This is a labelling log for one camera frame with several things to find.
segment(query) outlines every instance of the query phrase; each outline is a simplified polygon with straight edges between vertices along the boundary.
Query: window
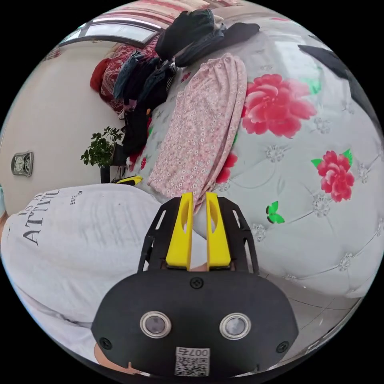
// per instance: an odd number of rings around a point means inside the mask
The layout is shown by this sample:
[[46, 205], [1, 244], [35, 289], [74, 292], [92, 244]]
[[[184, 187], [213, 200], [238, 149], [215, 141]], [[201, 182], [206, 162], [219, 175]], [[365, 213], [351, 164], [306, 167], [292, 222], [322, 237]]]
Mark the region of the window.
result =
[[130, 18], [105, 18], [92, 20], [81, 25], [69, 34], [59, 46], [80, 41], [104, 40], [117, 43], [131, 44], [143, 48], [161, 28], [154, 24], [141, 22]]

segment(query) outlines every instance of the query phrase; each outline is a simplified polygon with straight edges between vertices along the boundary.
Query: person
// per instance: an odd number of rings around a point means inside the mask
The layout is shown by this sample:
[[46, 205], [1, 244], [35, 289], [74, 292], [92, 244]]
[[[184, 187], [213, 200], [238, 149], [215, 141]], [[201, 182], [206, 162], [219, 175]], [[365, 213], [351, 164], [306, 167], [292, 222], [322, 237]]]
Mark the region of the person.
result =
[[[16, 294], [40, 327], [69, 350], [108, 368], [90, 327], [105, 294], [137, 271], [144, 237], [161, 204], [121, 184], [37, 194], [8, 215], [0, 187], [0, 251]], [[192, 234], [194, 270], [206, 270], [206, 240]]]

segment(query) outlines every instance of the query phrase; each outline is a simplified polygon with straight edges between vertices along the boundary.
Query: label sticker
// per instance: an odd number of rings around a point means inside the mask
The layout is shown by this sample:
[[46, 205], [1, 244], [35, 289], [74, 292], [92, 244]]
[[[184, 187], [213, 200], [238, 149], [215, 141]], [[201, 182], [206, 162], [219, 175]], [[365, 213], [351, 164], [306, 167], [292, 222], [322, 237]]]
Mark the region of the label sticker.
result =
[[176, 347], [176, 376], [209, 376], [210, 348]]

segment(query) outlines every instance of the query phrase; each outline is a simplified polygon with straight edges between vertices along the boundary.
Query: red peony pattern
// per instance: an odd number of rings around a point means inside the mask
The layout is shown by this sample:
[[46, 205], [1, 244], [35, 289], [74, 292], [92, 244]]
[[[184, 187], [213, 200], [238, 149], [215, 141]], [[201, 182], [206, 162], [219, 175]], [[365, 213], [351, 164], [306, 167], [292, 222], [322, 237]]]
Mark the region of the red peony pattern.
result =
[[279, 21], [291, 21], [290, 19], [283, 19], [281, 17], [271, 17], [271, 20], [279, 20]]
[[147, 163], [147, 158], [146, 158], [146, 157], [143, 157], [143, 160], [141, 160], [141, 166], [140, 166], [140, 169], [144, 169], [146, 163]]
[[315, 107], [301, 99], [310, 94], [309, 86], [279, 74], [265, 74], [248, 84], [243, 109], [243, 127], [249, 134], [268, 130], [276, 136], [292, 138], [301, 128], [301, 119], [316, 115]]
[[231, 176], [230, 168], [232, 168], [236, 164], [237, 159], [238, 157], [232, 152], [228, 155], [223, 168], [217, 176], [216, 184], [223, 184], [228, 182], [229, 177]]
[[191, 76], [191, 72], [186, 73], [186, 74], [182, 77], [182, 79], [181, 79], [181, 83], [183, 83], [185, 80], [187, 80], [189, 76]]
[[351, 187], [355, 178], [349, 172], [351, 165], [344, 154], [337, 155], [334, 151], [327, 151], [316, 168], [322, 176], [321, 189], [325, 193], [330, 193], [335, 202], [351, 198]]

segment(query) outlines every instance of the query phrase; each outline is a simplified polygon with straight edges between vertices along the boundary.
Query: red pillow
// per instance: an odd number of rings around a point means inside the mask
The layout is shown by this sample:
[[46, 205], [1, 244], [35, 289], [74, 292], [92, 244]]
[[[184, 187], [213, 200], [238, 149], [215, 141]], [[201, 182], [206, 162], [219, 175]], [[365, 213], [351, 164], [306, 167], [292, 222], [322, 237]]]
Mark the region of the red pillow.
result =
[[92, 77], [91, 77], [91, 80], [89, 82], [89, 85], [96, 92], [100, 92], [100, 90], [101, 90], [104, 72], [107, 69], [107, 66], [108, 66], [110, 61], [111, 61], [110, 58], [106, 58], [106, 59], [101, 60], [100, 63], [96, 65], [96, 68], [94, 69], [94, 71], [92, 73]]

